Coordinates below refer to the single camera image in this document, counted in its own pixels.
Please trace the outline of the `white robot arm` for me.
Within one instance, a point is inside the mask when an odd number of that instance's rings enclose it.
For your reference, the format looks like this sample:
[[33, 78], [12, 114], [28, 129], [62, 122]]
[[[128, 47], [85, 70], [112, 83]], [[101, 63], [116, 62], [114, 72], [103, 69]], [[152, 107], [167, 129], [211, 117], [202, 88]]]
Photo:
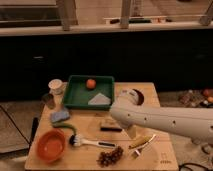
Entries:
[[213, 144], [213, 108], [150, 107], [144, 100], [139, 90], [123, 89], [109, 112], [123, 129], [137, 125]]

